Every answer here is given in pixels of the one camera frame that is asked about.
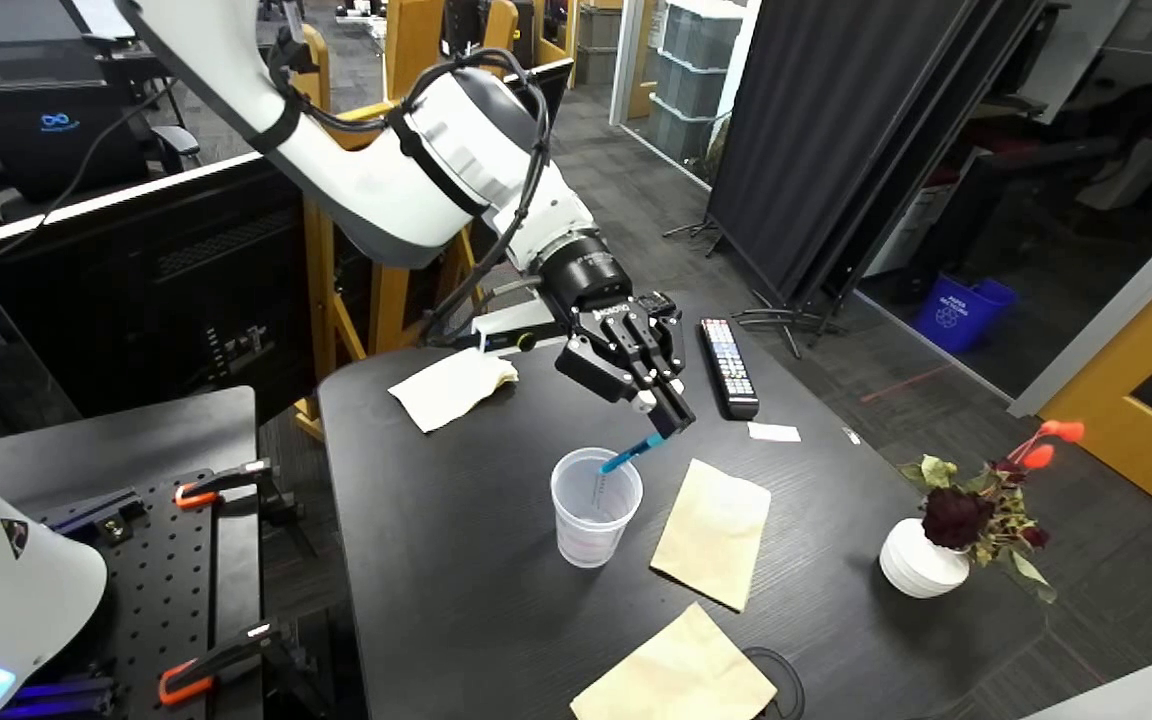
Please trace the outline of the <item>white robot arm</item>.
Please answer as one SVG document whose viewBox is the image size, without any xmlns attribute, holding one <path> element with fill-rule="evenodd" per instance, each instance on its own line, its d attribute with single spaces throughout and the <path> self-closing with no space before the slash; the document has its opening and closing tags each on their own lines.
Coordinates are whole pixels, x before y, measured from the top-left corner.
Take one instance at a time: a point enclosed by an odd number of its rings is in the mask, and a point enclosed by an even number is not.
<svg viewBox="0 0 1152 720">
<path fill-rule="evenodd" d="M 551 107 L 511 50 L 437 59 L 379 120 L 344 120 L 292 83 L 297 45 L 260 45 L 260 0 L 115 5 L 230 129 L 330 206 L 359 255 L 424 267 L 459 229 L 485 223 L 485 265 L 509 259 L 541 282 L 563 331 L 558 368 L 570 381 L 636 405 L 661 437 L 697 418 L 677 305 L 631 288 L 551 160 Z"/>
</svg>

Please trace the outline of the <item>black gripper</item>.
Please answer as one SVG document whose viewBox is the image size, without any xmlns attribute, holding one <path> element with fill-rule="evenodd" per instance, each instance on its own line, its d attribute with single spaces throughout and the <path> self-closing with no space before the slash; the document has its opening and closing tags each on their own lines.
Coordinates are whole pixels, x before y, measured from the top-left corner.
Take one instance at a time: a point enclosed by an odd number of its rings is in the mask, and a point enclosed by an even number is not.
<svg viewBox="0 0 1152 720">
<path fill-rule="evenodd" d="M 576 231 L 545 255 L 541 296 L 563 331 L 558 368 L 570 381 L 602 398 L 631 398 L 661 437 L 697 418 L 677 351 L 682 305 L 636 293 L 602 235 Z"/>
</svg>

